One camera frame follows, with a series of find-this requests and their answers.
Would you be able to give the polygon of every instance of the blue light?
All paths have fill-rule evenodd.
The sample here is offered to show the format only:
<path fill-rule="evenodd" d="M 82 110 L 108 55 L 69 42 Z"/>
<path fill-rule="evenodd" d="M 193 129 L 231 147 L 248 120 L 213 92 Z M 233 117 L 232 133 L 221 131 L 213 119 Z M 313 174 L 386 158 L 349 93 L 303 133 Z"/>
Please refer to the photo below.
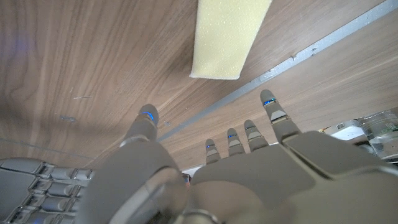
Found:
<path fill-rule="evenodd" d="M 150 116 L 151 120 L 154 120 L 154 117 L 152 116 L 152 114 L 150 112 L 142 112 L 141 114 L 148 114 Z"/>
<path fill-rule="evenodd" d="M 272 98 L 272 99 L 270 99 L 270 100 L 265 101 L 265 102 L 264 102 L 264 105 L 267 105 L 267 104 L 269 104 L 269 103 L 272 102 L 272 101 L 275 101 L 275 98 Z"/>
<path fill-rule="evenodd" d="M 39 223 L 43 223 L 44 219 L 43 218 L 38 218 L 35 220 L 34 224 L 39 224 Z"/>

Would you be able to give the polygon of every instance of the robotic hand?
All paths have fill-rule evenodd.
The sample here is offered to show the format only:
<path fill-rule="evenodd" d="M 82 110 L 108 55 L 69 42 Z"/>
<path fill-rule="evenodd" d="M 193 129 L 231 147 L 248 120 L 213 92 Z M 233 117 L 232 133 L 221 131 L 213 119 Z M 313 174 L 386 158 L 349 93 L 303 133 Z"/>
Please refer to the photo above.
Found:
<path fill-rule="evenodd" d="M 156 109 L 145 105 L 89 183 L 76 223 L 398 223 L 395 167 L 330 136 L 301 133 L 269 90 L 261 103 L 279 144 L 269 146 L 250 120 L 249 154 L 234 129 L 228 158 L 207 140 L 206 166 L 189 191 L 155 141 Z"/>

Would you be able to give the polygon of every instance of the wooden surface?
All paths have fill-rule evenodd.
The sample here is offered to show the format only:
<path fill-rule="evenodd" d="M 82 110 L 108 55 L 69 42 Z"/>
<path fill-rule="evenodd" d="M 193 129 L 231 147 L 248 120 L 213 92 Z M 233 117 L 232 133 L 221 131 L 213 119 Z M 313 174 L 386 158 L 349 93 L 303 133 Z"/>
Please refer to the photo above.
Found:
<path fill-rule="evenodd" d="M 357 31 L 236 101 L 162 141 L 184 169 L 205 163 L 205 141 L 228 156 L 228 128 L 249 152 L 243 123 L 254 121 L 269 143 L 276 138 L 260 102 L 269 89 L 302 131 L 398 106 L 398 11 Z"/>
<path fill-rule="evenodd" d="M 188 77 L 197 1 L 0 1 L 0 157 L 95 166 L 142 105 L 161 136 L 380 2 L 274 1 L 241 78 L 216 81 Z"/>

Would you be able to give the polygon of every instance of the foam block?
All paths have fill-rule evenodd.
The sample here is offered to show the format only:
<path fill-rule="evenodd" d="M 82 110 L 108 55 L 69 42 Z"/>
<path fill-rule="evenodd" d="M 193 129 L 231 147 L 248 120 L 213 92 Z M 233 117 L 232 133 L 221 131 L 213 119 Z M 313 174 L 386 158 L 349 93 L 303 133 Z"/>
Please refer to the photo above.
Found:
<path fill-rule="evenodd" d="M 199 0 L 190 77 L 238 79 L 271 0 Z"/>

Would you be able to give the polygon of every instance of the metal strip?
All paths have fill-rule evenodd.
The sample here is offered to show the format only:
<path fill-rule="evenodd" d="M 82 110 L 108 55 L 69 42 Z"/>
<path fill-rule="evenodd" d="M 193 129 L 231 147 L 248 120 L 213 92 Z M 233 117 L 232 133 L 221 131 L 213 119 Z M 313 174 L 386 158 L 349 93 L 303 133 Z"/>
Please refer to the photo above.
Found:
<path fill-rule="evenodd" d="M 270 69 L 266 73 L 258 76 L 251 82 L 245 84 L 241 88 L 233 91 L 232 93 L 228 94 L 224 98 L 220 99 L 216 103 L 213 103 L 203 111 L 199 112 L 195 116 L 191 117 L 190 119 L 184 121 L 183 123 L 179 124 L 177 127 L 173 128 L 169 132 L 165 133 L 157 140 L 162 141 L 164 139 L 169 138 L 171 135 L 181 131 L 186 126 L 195 123 L 199 119 L 204 118 L 206 115 L 210 114 L 211 112 L 217 110 L 218 108 L 238 99 L 239 97 L 243 96 L 244 94 L 248 93 L 249 91 L 259 87 L 261 84 L 265 83 L 266 81 L 270 80 L 271 78 L 276 77 L 277 75 L 283 73 L 284 71 L 292 68 L 293 66 L 303 62 L 304 60 L 314 56 L 315 54 L 321 52 L 322 50 L 330 47 L 331 45 L 337 43 L 338 41 L 344 39 L 345 37 L 349 36 L 350 34 L 360 30 L 361 28 L 367 26 L 368 24 L 372 23 L 373 21 L 380 19 L 381 17 L 385 16 L 386 14 L 392 12 L 393 10 L 398 8 L 398 1 L 397 0 L 387 0 L 379 5 L 375 6 L 374 8 L 370 9 L 368 12 L 360 15 L 359 17 L 355 18 L 351 22 L 345 24 L 344 26 L 340 27 L 339 29 L 333 31 L 331 34 L 327 35 L 326 37 L 318 40 L 314 44 L 310 45 L 306 49 L 297 53 L 297 55 L 288 58 L 284 62 L 278 64 L 274 68 Z"/>

